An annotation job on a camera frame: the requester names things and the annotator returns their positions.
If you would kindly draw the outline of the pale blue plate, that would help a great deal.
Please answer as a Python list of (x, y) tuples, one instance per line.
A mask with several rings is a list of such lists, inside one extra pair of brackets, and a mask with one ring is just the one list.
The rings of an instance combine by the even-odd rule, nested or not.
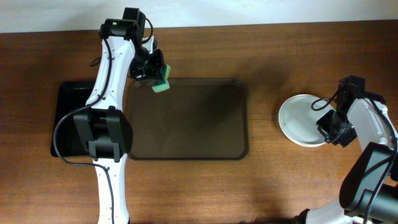
[(325, 137), (317, 129), (316, 122), (334, 107), (328, 105), (320, 111), (312, 110), (312, 103), (319, 97), (300, 94), (290, 97), (279, 109), (279, 126), (292, 142), (305, 147), (325, 144)]

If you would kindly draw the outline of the green and yellow sponge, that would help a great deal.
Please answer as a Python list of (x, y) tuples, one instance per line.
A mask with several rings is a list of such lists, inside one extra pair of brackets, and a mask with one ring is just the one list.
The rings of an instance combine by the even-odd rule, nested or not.
[(160, 70), (160, 75), (161, 75), (160, 80), (156, 80), (155, 83), (152, 85), (152, 90), (155, 93), (160, 93), (170, 88), (170, 84), (168, 81), (170, 71), (171, 71), (170, 65), (166, 65), (165, 68)]

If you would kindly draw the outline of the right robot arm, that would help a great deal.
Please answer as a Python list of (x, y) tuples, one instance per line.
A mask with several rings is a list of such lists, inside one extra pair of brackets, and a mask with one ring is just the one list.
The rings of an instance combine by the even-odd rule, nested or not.
[(349, 76), (340, 80), (331, 97), (335, 110), (316, 126), (327, 143), (347, 146), (357, 139), (362, 153), (345, 177), (337, 200), (318, 209), (305, 209), (294, 223), (397, 223), (397, 131), (385, 99), (366, 92), (365, 80)]

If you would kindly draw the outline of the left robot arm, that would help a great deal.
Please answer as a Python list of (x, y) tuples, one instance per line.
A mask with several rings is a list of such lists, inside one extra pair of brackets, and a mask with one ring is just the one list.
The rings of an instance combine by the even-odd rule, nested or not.
[(153, 35), (145, 37), (148, 18), (127, 7), (121, 19), (107, 19), (99, 29), (103, 52), (93, 90), (85, 107), (73, 115), (81, 145), (92, 158), (98, 178), (99, 223), (129, 223), (125, 165), (133, 130), (123, 113), (126, 80), (169, 88), (170, 66)]

